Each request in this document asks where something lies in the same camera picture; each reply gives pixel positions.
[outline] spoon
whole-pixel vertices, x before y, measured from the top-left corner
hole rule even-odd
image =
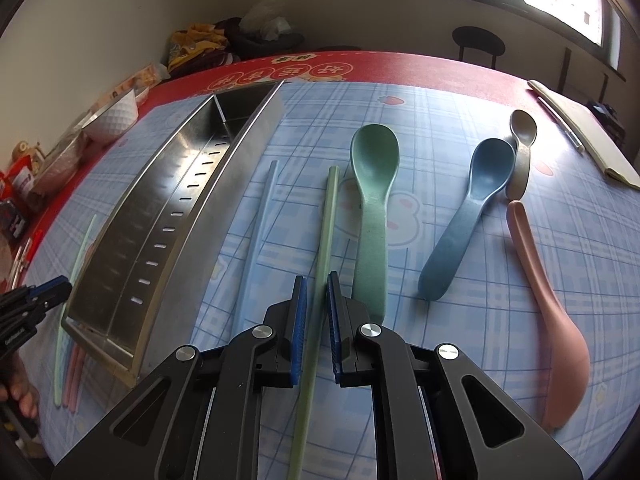
[[[522,202],[507,206],[507,225],[551,342],[551,373],[542,428],[561,428],[578,409],[589,383],[589,348],[558,301],[542,266]]]
[[[513,148],[506,140],[485,139],[476,146],[465,199],[424,264],[418,280],[418,291],[425,300],[439,300],[449,288],[482,210],[507,184],[514,160]]]
[[[367,306],[374,323],[386,311],[386,202],[400,165],[398,139],[382,124],[361,127],[351,140],[362,220],[351,297]]]
[[[507,184],[507,198],[520,200],[527,189],[531,167],[531,145],[538,135],[536,121],[524,110],[514,110],[509,120],[511,135],[516,142],[516,164]]]

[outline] green spoon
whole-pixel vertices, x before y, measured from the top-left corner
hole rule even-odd
[[[400,149],[382,124],[361,127],[351,140],[351,166],[362,202],[360,240],[351,297],[367,306],[374,323],[386,310],[386,202],[398,173]]]

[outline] metal utensil tray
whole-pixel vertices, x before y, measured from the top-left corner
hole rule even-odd
[[[62,325],[125,384],[189,342],[236,208],[282,118],[281,84],[206,99],[100,231]]]

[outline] human hand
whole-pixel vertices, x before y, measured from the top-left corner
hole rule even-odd
[[[40,394],[35,386],[29,382],[27,370],[18,352],[14,352],[0,370],[2,382],[0,383],[0,402],[5,402],[9,395],[18,403],[20,412],[27,418],[38,416],[38,402]]]

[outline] black stool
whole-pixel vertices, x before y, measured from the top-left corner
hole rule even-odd
[[[458,61],[462,61],[465,48],[475,48],[491,54],[491,68],[495,70],[495,59],[504,54],[504,42],[494,33],[480,27],[458,27],[451,33],[453,41],[460,47]]]

